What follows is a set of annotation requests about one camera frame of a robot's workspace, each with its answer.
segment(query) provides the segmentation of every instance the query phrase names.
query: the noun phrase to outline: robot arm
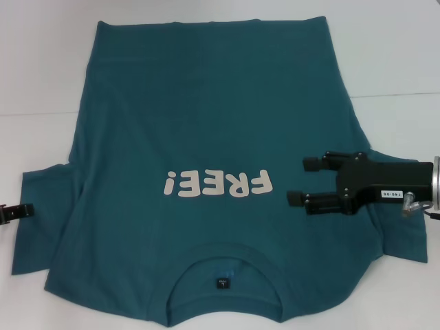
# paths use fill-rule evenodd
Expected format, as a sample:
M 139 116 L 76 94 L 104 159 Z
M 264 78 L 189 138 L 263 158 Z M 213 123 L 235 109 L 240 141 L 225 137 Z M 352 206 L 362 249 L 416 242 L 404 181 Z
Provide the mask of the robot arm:
M 310 215 L 330 212 L 354 215 L 364 204 L 375 202 L 401 203 L 404 215 L 440 207 L 439 157 L 433 163 L 388 163 L 371 161 L 366 153 L 327 152 L 321 159 L 311 157 L 302 162 L 305 171 L 338 172 L 336 192 L 287 192 L 289 205 L 305 207 Z

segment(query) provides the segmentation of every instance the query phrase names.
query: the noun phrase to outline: label sticker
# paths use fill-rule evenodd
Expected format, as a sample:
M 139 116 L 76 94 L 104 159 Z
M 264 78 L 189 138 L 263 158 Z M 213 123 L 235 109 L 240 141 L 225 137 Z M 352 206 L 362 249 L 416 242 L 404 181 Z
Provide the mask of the label sticker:
M 404 192 L 398 190 L 381 190 L 382 198 L 404 198 Z

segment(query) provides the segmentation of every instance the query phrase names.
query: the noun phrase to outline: clothing label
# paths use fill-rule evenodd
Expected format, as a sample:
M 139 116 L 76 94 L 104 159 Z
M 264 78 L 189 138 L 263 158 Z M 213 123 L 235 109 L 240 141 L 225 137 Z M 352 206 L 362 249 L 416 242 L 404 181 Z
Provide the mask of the clothing label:
M 382 198 L 404 198 L 404 192 L 398 190 L 381 190 Z
M 229 289 L 229 278 L 218 278 L 217 289 Z

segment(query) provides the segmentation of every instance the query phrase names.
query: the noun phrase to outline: white background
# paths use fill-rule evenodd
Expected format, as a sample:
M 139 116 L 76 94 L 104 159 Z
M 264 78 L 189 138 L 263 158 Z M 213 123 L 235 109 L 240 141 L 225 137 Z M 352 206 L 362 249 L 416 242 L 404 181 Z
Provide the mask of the white background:
M 64 163 L 96 24 L 296 20 L 325 15 L 342 77 L 374 149 L 431 162 L 440 122 L 436 0 L 0 0 L 0 202 L 21 173 Z M 440 221 L 427 219 L 429 264 L 383 257 L 328 311 L 278 324 L 212 313 L 176 329 L 439 329 Z M 12 277 L 17 221 L 0 228 L 0 328 L 163 329 L 43 291 L 46 272 Z

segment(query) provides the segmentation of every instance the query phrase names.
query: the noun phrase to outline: folded t-shirt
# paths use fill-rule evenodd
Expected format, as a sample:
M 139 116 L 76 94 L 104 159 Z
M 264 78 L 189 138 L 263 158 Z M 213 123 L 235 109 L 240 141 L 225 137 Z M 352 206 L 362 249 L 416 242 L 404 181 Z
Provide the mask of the folded t-shirt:
M 328 150 L 395 161 L 370 149 L 324 17 L 99 22 L 69 163 L 23 175 L 35 216 L 12 272 L 49 268 L 49 292 L 173 326 L 282 322 L 341 303 L 383 254 L 426 262 L 421 214 L 289 207 L 288 190 L 336 190 L 335 172 L 303 170 Z

